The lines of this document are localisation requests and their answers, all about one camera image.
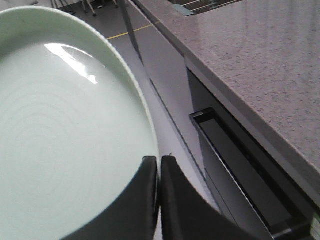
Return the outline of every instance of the granite countertop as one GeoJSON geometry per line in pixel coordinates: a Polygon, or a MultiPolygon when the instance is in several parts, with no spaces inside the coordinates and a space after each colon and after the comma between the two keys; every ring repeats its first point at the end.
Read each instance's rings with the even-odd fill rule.
{"type": "Polygon", "coordinates": [[[228,98],[320,206],[320,1],[243,0],[192,16],[167,0],[133,1],[186,58],[216,76],[207,87],[228,98]]]}

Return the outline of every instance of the gray cabinet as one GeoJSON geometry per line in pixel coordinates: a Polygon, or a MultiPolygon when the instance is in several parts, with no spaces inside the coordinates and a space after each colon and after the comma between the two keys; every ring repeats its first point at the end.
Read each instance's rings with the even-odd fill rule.
{"type": "Polygon", "coordinates": [[[301,189],[297,190],[292,179],[202,84],[208,79],[187,58],[188,68],[193,72],[188,70],[185,56],[159,32],[157,23],[150,22],[131,0],[125,1],[125,14],[132,43],[150,83],[202,172],[220,211],[262,240],[280,239],[278,235],[284,240],[294,239],[291,233],[284,233],[294,232],[295,228],[299,229],[295,239],[302,239],[298,236],[300,232],[301,236],[307,236],[314,208],[301,189]],[[216,119],[202,122],[203,134],[190,114],[206,108],[213,108],[223,123],[216,119]]]}
{"type": "Polygon", "coordinates": [[[204,173],[198,132],[189,119],[195,109],[185,59],[132,1],[127,1],[126,9],[150,80],[190,148],[196,164],[204,173]]]}

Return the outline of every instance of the gray floor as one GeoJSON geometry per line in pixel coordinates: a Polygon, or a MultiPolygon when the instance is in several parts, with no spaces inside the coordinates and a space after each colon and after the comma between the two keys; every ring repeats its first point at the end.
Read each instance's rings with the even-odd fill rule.
{"type": "MultiPolygon", "coordinates": [[[[97,13],[96,17],[93,16],[90,10],[85,14],[80,4],[73,4],[72,7],[76,12],[76,17],[87,22],[107,39],[127,32],[121,10],[115,8],[115,5],[111,1],[108,1],[103,8],[95,8],[97,13]]],[[[162,105],[155,89],[151,85],[143,64],[131,44],[129,35],[126,34],[115,37],[109,41],[126,61],[144,93],[154,121],[160,155],[164,156],[172,154],[173,156],[176,156],[180,167],[195,189],[197,189],[209,204],[218,209],[207,185],[184,146],[182,139],[162,105]]],[[[162,239],[160,221],[154,239],[162,239]]]]}

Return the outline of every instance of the plate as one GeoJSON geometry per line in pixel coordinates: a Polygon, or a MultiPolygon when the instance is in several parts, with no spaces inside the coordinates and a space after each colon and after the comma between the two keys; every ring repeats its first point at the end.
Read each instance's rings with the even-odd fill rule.
{"type": "Polygon", "coordinates": [[[127,64],[81,20],[18,7],[0,32],[0,239],[60,239],[158,156],[153,121],[127,64]]]}

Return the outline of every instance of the chair leg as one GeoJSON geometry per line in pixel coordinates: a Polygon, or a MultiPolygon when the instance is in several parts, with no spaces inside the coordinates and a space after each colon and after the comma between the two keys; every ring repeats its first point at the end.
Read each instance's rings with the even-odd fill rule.
{"type": "Polygon", "coordinates": [[[94,17],[97,16],[94,8],[93,8],[92,5],[91,5],[91,2],[90,2],[89,0],[86,0],[86,2],[88,3],[89,7],[91,8],[91,11],[93,12],[93,16],[94,16],[94,17]]]}
{"type": "Polygon", "coordinates": [[[113,1],[114,5],[115,5],[115,8],[117,9],[117,8],[118,8],[118,3],[117,3],[117,1],[116,1],[116,0],[112,0],[112,1],[113,1]]]}
{"type": "Polygon", "coordinates": [[[83,7],[83,11],[84,13],[88,13],[87,9],[86,9],[86,5],[85,5],[85,0],[81,0],[81,3],[82,3],[82,7],[83,7]]]}

